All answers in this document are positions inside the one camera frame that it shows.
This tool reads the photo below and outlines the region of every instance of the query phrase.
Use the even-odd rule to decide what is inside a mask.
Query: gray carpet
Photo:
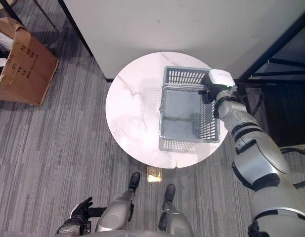
[[[108,129],[110,84],[57,1],[41,2],[59,35],[32,1],[13,8],[60,64],[41,107],[0,101],[0,236],[53,236],[76,203],[93,196],[94,206],[107,206],[134,171],[142,178],[127,228],[157,230],[163,192],[174,183],[174,203],[190,218],[197,237],[247,236],[251,192],[232,173],[230,136],[205,161],[163,169],[161,183],[148,183],[146,165],[128,156]],[[290,156],[300,181],[305,161]],[[305,189],[300,192],[305,197]]]

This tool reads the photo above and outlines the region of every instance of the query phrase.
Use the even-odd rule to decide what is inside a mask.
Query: gray plastic basket
[[[219,120],[214,104],[205,105],[199,91],[210,69],[165,67],[160,105],[159,149],[171,152],[195,152],[197,143],[217,143]]]

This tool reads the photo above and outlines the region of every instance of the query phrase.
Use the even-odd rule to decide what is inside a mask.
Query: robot
[[[305,237],[305,200],[294,187],[290,168],[274,141],[259,127],[237,97],[230,73],[213,69],[203,78],[208,89],[203,103],[215,100],[214,116],[224,122],[235,142],[237,156],[233,171],[254,192],[250,199],[252,224],[249,237]],[[71,218],[57,230],[56,237],[193,237],[188,218],[173,204],[175,186],[168,185],[158,228],[161,232],[123,230],[131,220],[132,200],[140,181],[134,173],[128,189],[108,208],[90,208],[91,197],[80,203]],[[90,234],[90,217],[100,217]]]

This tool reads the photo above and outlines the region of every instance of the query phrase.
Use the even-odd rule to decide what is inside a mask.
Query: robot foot
[[[163,204],[162,204],[162,210],[163,211],[166,208],[166,202],[167,201],[173,202],[174,196],[175,196],[175,185],[174,184],[169,184],[167,186],[166,193],[164,194],[164,201],[163,201]]]
[[[140,174],[135,172],[132,174],[131,179],[129,181],[128,190],[132,190],[133,192],[136,191],[140,182]]]

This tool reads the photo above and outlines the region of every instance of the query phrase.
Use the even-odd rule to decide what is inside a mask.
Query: white marble tabletop
[[[220,142],[198,143],[195,154],[159,150],[159,107],[165,66],[210,68],[182,53],[142,56],[115,77],[106,98],[106,119],[116,142],[136,160],[154,167],[181,168],[210,156],[225,139],[227,130],[220,121]]]

